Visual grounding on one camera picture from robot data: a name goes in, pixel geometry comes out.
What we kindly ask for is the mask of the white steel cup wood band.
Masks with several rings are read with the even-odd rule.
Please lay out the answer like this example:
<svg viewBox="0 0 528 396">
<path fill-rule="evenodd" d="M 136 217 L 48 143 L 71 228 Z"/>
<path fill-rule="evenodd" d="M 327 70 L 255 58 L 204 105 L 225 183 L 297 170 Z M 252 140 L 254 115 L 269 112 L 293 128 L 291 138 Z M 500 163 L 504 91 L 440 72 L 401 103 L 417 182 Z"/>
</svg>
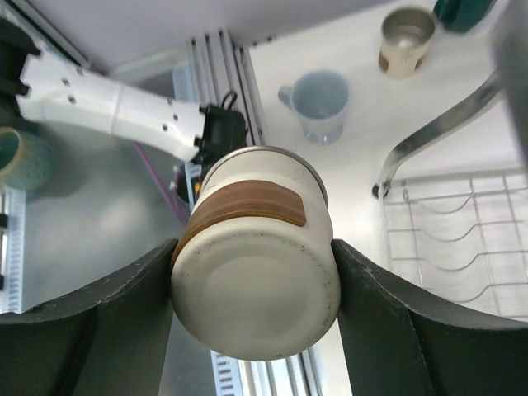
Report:
<svg viewBox="0 0 528 396">
<path fill-rule="evenodd" d="M 172 255 L 184 328 L 245 361 L 296 355 L 332 326 L 341 298 L 328 197 L 299 155 L 239 149 L 207 174 Z"/>
</svg>

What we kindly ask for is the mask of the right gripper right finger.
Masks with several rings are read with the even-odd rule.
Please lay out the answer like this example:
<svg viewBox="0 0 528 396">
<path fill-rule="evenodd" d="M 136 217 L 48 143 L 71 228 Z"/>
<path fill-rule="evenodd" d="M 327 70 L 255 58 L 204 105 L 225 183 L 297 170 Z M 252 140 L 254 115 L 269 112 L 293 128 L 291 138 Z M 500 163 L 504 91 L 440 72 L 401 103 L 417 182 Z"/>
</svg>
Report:
<svg viewBox="0 0 528 396">
<path fill-rule="evenodd" d="M 338 239 L 337 316 L 354 395 L 525 395 L 527 325 L 462 307 Z"/>
</svg>

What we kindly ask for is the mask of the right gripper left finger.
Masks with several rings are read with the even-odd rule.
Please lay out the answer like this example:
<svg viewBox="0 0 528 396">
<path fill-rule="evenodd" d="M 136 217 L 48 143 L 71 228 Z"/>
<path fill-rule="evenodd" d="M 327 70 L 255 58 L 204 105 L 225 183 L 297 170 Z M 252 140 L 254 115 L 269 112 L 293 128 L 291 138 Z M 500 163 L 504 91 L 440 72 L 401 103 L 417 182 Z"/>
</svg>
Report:
<svg viewBox="0 0 528 396">
<path fill-rule="evenodd" d="M 156 395 L 173 310 L 169 239 L 24 313 L 1 316 L 3 395 Z"/>
</svg>

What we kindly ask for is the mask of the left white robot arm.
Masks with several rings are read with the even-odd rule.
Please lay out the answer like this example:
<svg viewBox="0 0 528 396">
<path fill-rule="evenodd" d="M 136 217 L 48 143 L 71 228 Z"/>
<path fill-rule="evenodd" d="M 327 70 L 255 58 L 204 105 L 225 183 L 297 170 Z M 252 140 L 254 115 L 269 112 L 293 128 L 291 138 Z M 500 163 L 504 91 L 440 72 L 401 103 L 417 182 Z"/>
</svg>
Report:
<svg viewBox="0 0 528 396">
<path fill-rule="evenodd" d="M 243 114 L 176 101 L 78 67 L 1 20 L 1 115 L 82 127 L 203 166 L 245 147 Z"/>
</svg>

